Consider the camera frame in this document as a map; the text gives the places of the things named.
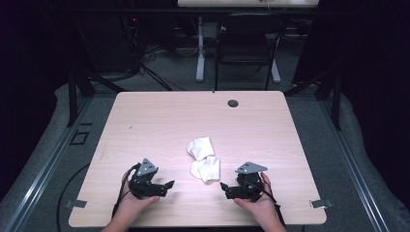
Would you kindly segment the person's right hand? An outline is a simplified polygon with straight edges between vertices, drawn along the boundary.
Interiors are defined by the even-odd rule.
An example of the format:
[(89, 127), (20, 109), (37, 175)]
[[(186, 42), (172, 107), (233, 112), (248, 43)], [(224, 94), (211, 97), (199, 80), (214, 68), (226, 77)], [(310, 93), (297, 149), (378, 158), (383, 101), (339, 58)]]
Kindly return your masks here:
[(261, 178), (265, 192), (256, 202), (248, 202), (240, 198), (235, 198), (234, 202), (249, 211), (260, 226), (264, 224), (281, 224), (278, 219), (274, 200), (272, 199), (273, 194), (270, 179), (265, 173), (261, 173)]

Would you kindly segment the black folding chair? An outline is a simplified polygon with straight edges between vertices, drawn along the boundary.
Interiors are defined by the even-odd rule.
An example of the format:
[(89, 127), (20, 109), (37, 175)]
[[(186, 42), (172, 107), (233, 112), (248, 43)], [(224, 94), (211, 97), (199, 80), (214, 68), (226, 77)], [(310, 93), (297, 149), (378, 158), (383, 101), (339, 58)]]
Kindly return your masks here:
[(277, 14), (236, 13), (225, 16), (217, 25), (214, 89), (219, 89), (220, 65), (263, 66), (268, 68), (267, 90), (278, 43), (285, 32), (285, 22)]

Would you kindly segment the dark equipment cabinet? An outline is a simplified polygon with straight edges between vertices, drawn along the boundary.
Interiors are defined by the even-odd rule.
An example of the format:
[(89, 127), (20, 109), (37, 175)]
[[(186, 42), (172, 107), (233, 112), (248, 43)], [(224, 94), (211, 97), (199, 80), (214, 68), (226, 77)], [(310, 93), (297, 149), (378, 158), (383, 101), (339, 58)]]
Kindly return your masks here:
[(138, 69), (120, 16), (86, 14), (78, 16), (76, 21), (98, 73), (128, 73)]

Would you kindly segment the aluminium floor rail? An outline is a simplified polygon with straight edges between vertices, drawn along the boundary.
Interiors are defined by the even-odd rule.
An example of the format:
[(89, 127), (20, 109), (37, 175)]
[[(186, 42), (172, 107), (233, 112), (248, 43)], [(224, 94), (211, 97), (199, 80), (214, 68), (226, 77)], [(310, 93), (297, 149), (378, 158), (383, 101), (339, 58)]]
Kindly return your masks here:
[(17, 182), (0, 203), (0, 232), (59, 232), (70, 229), (72, 209), (100, 136), (106, 112), (96, 99), (79, 105), (79, 116), (66, 126), (59, 105)]
[(350, 150), (345, 137), (341, 130), (338, 130), (333, 123), (331, 117), (331, 108), (323, 101), (318, 103), (321, 108), (327, 124), (333, 132), (337, 144), (341, 150), (341, 159), (343, 164), (350, 176), (350, 179), (355, 187), (355, 190), (362, 202), (362, 205), (366, 211), (367, 217), (375, 232), (391, 232), (386, 221), (384, 220), (379, 207), (371, 193), (366, 180), (364, 179), (363, 173), (360, 170), (352, 151)]

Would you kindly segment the person's left hand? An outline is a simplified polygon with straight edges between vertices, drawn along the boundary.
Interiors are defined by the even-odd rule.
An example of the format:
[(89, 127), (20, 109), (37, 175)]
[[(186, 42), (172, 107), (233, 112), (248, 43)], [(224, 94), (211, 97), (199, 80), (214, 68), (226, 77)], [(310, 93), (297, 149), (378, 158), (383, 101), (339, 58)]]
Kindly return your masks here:
[(130, 193), (129, 182), (126, 182), (114, 219), (122, 224), (131, 225), (146, 208), (158, 202), (160, 199), (159, 196), (138, 199)]

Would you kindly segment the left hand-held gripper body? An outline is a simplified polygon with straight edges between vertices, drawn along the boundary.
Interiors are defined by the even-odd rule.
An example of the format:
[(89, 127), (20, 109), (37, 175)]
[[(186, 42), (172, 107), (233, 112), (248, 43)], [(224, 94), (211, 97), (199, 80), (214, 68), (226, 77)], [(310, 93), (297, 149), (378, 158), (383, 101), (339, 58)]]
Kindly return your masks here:
[(168, 184), (160, 185), (153, 184), (152, 179), (158, 172), (158, 168), (148, 159), (144, 159), (138, 163), (132, 179), (129, 183), (129, 189), (132, 195), (138, 199), (143, 199), (151, 196), (165, 197), (168, 190)]

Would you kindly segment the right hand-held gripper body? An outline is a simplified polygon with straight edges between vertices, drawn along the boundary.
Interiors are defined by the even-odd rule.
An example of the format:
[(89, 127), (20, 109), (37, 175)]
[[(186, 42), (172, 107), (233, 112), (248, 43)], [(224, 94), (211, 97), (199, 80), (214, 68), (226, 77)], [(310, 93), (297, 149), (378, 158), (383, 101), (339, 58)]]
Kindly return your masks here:
[(266, 171), (267, 167), (250, 161), (239, 166), (235, 172), (237, 173), (237, 187), (229, 187), (225, 191), (227, 199), (241, 198), (255, 202), (261, 197), (261, 192), (264, 189), (263, 181), (260, 176), (262, 171)]

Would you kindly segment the white desk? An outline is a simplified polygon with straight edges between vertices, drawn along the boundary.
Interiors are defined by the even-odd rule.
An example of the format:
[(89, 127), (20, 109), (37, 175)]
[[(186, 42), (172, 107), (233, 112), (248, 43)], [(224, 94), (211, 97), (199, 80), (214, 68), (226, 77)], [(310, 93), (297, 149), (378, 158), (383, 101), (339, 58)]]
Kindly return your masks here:
[[(319, 0), (178, 0), (178, 7), (182, 8), (257, 8), (257, 9), (301, 9), (301, 8), (315, 8)], [(198, 17), (198, 59), (196, 68), (196, 81), (202, 82), (204, 80), (205, 70), (205, 51), (204, 51), (204, 37), (203, 37), (203, 20), (202, 16)], [(280, 76), (278, 66), (274, 60), (273, 67), (270, 70), (273, 75), (274, 83), (280, 83)]]

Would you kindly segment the black metal stand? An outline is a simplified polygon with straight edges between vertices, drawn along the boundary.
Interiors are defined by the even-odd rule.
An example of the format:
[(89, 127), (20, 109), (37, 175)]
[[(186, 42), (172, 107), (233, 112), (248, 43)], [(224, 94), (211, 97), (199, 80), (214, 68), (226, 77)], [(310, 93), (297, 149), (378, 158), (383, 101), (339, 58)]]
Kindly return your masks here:
[(306, 89), (311, 84), (318, 83), (319, 87), (315, 92), (315, 97), (318, 101), (326, 100), (330, 94), (332, 95), (331, 119), (335, 128), (340, 131), (339, 122), (340, 100), (341, 100), (341, 77), (339, 69), (330, 69), (321, 74), (300, 82), (294, 87), (284, 92), (285, 96), (293, 96), (296, 93)]
[(92, 98), (96, 94), (96, 90), (91, 84), (92, 80), (99, 82), (116, 93), (125, 92), (124, 88), (112, 83), (95, 72), (91, 72), (85, 68), (73, 69), (69, 75), (68, 81), (70, 108), (70, 118), (67, 124), (68, 128), (73, 125), (78, 116), (77, 90), (79, 90), (86, 98)]

